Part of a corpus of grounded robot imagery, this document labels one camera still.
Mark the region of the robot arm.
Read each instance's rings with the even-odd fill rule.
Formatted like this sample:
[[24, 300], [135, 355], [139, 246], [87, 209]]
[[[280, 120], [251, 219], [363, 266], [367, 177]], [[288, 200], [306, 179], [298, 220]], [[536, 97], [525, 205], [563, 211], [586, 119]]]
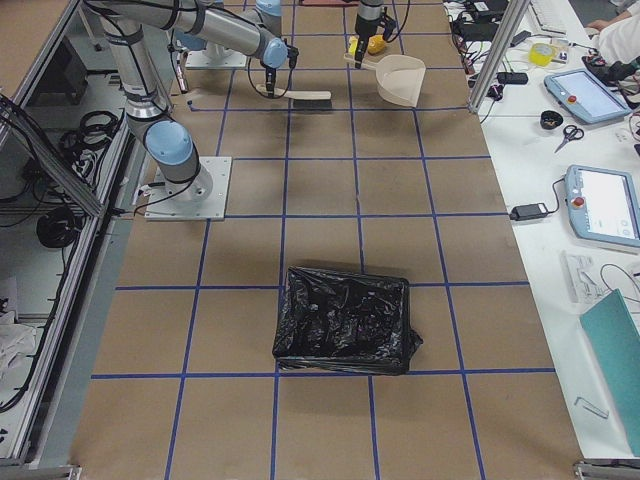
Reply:
[[257, 1], [253, 8], [234, 13], [221, 1], [87, 1], [85, 3], [113, 26], [118, 18], [162, 30], [179, 30], [206, 42], [221, 45], [265, 69], [263, 95], [280, 98], [276, 71], [284, 64], [296, 66], [298, 50], [282, 37], [279, 1]]
[[160, 94], [156, 69], [144, 40], [146, 25], [178, 30], [256, 58], [270, 82], [283, 64], [294, 66], [298, 51], [282, 36], [278, 1], [258, 1], [241, 13], [221, 1], [89, 1], [100, 17], [126, 97], [128, 126], [158, 163], [170, 193], [204, 183], [189, 131], [173, 120]]

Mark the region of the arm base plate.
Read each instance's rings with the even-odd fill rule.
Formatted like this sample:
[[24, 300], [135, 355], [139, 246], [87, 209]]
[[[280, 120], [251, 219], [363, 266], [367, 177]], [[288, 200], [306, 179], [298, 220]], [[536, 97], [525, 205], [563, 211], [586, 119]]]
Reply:
[[199, 175], [181, 192], [184, 186], [167, 183], [157, 167], [154, 181], [161, 182], [162, 186], [150, 191], [145, 218], [149, 221], [223, 221], [231, 169], [231, 157], [202, 156]]
[[186, 68], [190, 70], [244, 69], [246, 64], [246, 55], [212, 42], [203, 50], [190, 51], [186, 59]]

